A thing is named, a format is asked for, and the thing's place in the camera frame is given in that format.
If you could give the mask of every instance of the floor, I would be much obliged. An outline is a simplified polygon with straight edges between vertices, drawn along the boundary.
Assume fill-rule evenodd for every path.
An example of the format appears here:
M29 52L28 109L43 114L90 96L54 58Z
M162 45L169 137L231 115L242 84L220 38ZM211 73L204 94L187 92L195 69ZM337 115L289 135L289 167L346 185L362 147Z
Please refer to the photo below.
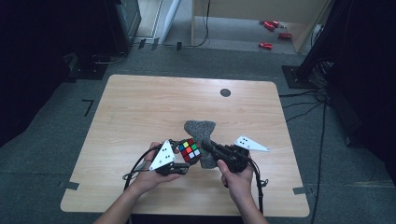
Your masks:
M172 0L140 0L142 23L137 32L136 40L146 38L148 42L156 37L163 37L163 27L166 15L171 7ZM191 45L191 0L180 3L177 14L169 33L160 43L176 45L182 42L183 46ZM206 18L195 17L195 38L193 45L201 44L206 35ZM234 49L243 51L270 51L259 48L259 43L271 43L273 53L303 54L306 55L310 48L310 40L300 52L296 52L289 40L277 38L277 33L287 32L286 28L276 28L271 32L260 25L259 21L208 18L208 39L201 48L208 49Z

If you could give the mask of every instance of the hand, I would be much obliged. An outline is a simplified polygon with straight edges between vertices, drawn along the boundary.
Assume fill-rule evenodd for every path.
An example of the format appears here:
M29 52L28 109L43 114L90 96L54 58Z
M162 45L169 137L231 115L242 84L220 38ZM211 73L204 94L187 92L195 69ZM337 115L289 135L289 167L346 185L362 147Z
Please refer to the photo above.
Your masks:
M158 142L153 142L151 143L149 148L156 147L160 143ZM148 170L152 160L154 159L155 151L151 151L146 157L144 158L144 161L146 162L145 166L143 167L143 170ZM172 180L175 180L179 178L180 175L178 174L171 174L171 175L159 175L155 171L145 171L145 172L140 172L134 182L128 187L128 189L134 189L136 193L138 194L144 194L155 187L157 187L159 184L164 183L164 182L170 182Z
M231 173L227 164L222 160L218 160L218 167L222 173L221 182L230 190L234 202L251 197L253 168L250 165L241 173Z

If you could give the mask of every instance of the cube face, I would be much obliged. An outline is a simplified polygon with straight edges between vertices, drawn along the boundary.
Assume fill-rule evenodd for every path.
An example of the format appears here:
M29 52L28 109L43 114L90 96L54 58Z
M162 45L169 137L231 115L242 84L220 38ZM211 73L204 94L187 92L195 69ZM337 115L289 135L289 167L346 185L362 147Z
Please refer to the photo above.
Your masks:
M178 150L183 156L184 161L188 163L196 163L202 156L199 148L199 144L195 143L194 139L192 138L184 140L184 142L178 145Z

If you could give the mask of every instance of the table top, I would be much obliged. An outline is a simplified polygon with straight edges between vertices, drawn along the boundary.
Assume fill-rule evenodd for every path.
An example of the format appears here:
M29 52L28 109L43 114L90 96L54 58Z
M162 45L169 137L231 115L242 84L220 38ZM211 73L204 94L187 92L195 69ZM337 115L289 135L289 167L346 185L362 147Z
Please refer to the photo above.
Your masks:
M222 96L222 89L231 95ZM105 212L123 191L122 176L150 143L189 138L184 124L192 119L214 121L211 139L219 144L232 144L244 134L270 149L250 151L262 179L269 180L263 188L265 216L309 214L305 194L293 192L303 183L274 83L127 75L113 75L107 82L70 178L79 188L65 191L61 208ZM195 164L178 180L143 195L134 213L239 216L220 177L218 168L207 170ZM254 178L252 193L258 204Z

